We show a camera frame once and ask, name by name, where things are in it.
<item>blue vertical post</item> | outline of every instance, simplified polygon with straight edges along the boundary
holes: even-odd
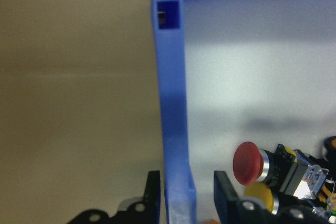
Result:
[[[183,0],[152,0],[169,224],[196,224],[188,155]]]

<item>black plastic part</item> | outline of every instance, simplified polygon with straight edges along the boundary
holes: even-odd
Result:
[[[300,200],[297,197],[286,195],[281,192],[275,193],[279,200],[279,212],[282,211],[286,207],[290,206],[301,206],[301,207],[308,207],[310,211],[313,210],[312,206],[306,200]]]
[[[118,211],[113,217],[101,210],[90,209],[80,213],[68,224],[159,224],[161,200],[160,171],[148,173],[142,200]]]
[[[240,200],[226,172],[215,171],[214,200],[217,213],[223,224],[327,224],[303,206],[284,208],[272,215],[265,206],[256,202]]]
[[[274,153],[264,150],[269,159],[269,172],[263,181],[270,188],[279,191],[288,179],[287,175],[294,163],[295,156],[288,153],[282,144],[278,144]]]
[[[299,183],[307,171],[307,168],[307,165],[292,163],[287,176],[279,189],[279,192],[287,195],[294,195]]]

